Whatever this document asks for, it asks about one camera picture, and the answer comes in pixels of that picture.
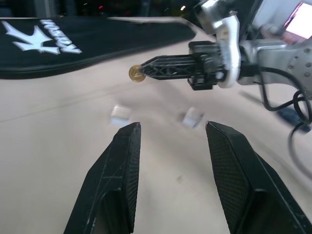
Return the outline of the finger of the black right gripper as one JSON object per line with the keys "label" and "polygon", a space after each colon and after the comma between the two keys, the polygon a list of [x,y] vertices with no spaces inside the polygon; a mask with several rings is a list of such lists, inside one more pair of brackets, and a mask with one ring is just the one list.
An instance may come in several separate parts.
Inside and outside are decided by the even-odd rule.
{"label": "finger of the black right gripper", "polygon": [[139,72],[157,80],[204,78],[192,55],[157,56],[141,64]]}

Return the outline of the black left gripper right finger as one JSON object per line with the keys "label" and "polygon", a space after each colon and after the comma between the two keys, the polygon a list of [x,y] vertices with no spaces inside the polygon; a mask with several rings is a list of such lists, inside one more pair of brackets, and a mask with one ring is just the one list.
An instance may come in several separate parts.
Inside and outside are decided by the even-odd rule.
{"label": "black left gripper right finger", "polygon": [[232,127],[206,124],[214,180],[232,234],[310,234],[312,224],[275,171]]}

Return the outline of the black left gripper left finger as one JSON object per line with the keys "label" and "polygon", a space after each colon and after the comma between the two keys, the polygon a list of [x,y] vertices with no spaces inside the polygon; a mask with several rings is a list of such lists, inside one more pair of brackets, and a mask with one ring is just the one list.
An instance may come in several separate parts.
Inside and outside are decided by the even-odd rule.
{"label": "black left gripper left finger", "polygon": [[120,128],[89,169],[64,233],[132,234],[135,226],[141,124]]}

